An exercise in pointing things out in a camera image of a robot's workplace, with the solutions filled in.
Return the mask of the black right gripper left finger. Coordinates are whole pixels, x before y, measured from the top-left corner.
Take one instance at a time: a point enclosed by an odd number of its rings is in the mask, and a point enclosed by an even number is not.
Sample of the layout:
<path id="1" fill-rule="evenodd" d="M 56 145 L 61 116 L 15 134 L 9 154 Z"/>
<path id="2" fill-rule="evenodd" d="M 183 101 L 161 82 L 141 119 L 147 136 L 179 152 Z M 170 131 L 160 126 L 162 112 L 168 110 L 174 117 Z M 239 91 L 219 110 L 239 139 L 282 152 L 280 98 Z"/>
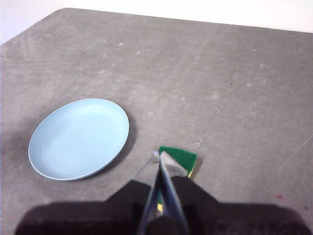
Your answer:
<path id="1" fill-rule="evenodd" d="M 159 166 L 152 157 L 125 186 L 105 201 L 54 202 L 30 209 L 17 235 L 122 235 L 138 228 Z"/>

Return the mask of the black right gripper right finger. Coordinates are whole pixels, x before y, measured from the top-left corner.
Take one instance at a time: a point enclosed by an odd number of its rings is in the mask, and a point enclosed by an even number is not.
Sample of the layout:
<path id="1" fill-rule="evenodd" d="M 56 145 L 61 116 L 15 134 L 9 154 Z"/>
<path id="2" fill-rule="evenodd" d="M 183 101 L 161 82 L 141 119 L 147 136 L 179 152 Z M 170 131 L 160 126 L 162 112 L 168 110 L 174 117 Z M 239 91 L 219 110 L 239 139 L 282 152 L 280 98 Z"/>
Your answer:
<path id="1" fill-rule="evenodd" d="M 273 204 L 223 203 L 188 178 L 168 153 L 160 155 L 166 205 L 191 235 L 309 235 L 301 216 Z"/>

